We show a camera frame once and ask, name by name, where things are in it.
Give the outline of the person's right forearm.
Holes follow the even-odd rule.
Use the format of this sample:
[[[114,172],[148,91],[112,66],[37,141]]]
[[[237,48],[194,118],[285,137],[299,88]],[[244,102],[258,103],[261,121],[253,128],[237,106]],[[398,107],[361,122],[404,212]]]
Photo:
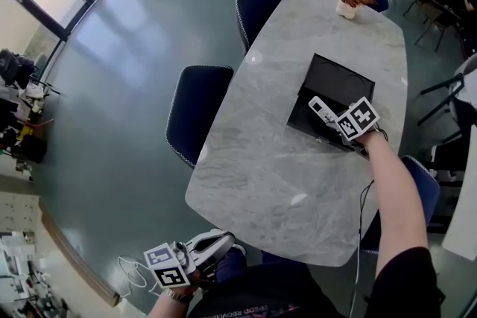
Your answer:
[[[381,220],[376,266],[376,274],[379,274],[400,253],[428,246],[426,222],[417,186],[385,137],[372,131],[359,141],[368,153],[376,185]]]

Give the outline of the black drawer box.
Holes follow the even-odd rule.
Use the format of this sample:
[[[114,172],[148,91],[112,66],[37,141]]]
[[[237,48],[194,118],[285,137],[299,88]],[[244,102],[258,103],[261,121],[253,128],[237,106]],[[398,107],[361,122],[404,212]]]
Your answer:
[[[371,102],[374,87],[375,82],[367,77],[315,54],[298,91],[287,125],[334,147],[354,151],[367,158],[362,144],[356,139],[347,141],[342,134],[329,130],[309,107],[309,102],[314,96],[318,96],[339,117],[364,96]]]

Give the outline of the white remote control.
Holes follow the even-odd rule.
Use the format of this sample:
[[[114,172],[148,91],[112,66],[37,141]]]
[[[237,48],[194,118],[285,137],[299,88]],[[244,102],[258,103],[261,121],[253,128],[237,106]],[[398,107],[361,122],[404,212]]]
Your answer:
[[[309,107],[313,112],[326,124],[325,111],[334,113],[318,96],[314,96],[310,102]]]

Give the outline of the silver wrist watch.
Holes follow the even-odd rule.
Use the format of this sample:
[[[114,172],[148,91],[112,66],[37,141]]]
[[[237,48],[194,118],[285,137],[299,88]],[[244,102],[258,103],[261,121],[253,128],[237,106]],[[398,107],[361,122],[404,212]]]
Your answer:
[[[179,303],[189,304],[194,298],[194,293],[183,293],[175,290],[174,288],[165,288],[162,290],[162,294],[166,295],[169,299]]]

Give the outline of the dark wicker chair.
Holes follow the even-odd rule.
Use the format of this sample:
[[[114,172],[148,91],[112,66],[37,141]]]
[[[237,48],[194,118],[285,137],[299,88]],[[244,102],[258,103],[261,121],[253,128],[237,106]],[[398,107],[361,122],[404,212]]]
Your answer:
[[[414,0],[408,6],[403,16],[406,16],[416,4],[419,5],[421,12],[425,16],[424,24],[427,24],[427,27],[415,40],[414,45],[417,45],[431,28],[436,27],[440,32],[437,45],[435,46],[435,51],[437,51],[440,47],[445,32],[449,28],[456,27],[461,21],[461,18],[448,7],[435,0]]]

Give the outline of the person's black shirt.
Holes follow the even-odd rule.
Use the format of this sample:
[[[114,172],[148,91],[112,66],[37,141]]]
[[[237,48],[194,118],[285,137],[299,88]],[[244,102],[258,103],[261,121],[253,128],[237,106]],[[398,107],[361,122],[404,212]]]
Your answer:
[[[302,263],[248,267],[208,292],[188,318],[345,318]],[[407,249],[380,271],[364,318],[441,318],[431,255]]]

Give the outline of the person's left forearm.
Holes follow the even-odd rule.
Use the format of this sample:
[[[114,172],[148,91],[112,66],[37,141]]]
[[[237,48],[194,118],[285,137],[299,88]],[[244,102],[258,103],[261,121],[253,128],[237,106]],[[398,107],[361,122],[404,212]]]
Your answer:
[[[183,293],[191,293],[193,290],[179,290]],[[153,306],[148,318],[186,318],[189,304],[183,304],[169,299],[166,295],[160,294],[158,300]]]

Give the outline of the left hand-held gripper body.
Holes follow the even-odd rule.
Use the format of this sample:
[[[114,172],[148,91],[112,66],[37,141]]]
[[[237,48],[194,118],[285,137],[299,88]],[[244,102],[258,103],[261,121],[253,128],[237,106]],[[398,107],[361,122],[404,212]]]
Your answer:
[[[191,244],[175,241],[144,252],[145,262],[161,288],[190,285],[189,276],[198,269]]]

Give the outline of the grey chair black legs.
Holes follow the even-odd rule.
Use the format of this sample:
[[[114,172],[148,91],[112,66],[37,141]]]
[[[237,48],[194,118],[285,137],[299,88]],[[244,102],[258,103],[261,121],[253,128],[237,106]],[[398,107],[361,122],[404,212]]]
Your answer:
[[[477,109],[477,53],[466,59],[455,71],[453,77],[421,90],[419,95],[426,95],[442,88],[448,89],[448,95],[417,122],[418,126],[424,124],[445,106],[450,106],[455,99],[460,100],[459,95],[462,92],[464,99],[461,101]]]

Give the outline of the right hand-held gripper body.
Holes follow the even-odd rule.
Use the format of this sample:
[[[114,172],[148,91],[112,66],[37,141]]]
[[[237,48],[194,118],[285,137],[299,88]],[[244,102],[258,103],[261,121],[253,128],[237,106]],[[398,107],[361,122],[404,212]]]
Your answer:
[[[366,133],[378,120],[377,111],[364,96],[339,116],[335,123],[342,136],[347,141],[352,141]]]

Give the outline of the pile of equipment clutter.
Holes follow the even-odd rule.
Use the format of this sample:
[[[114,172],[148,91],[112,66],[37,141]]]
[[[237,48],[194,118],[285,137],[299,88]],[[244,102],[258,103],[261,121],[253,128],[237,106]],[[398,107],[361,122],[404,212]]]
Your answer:
[[[0,49],[0,175],[28,181],[31,163],[42,156],[45,144],[32,139],[41,125],[45,84],[36,79],[31,59]]]

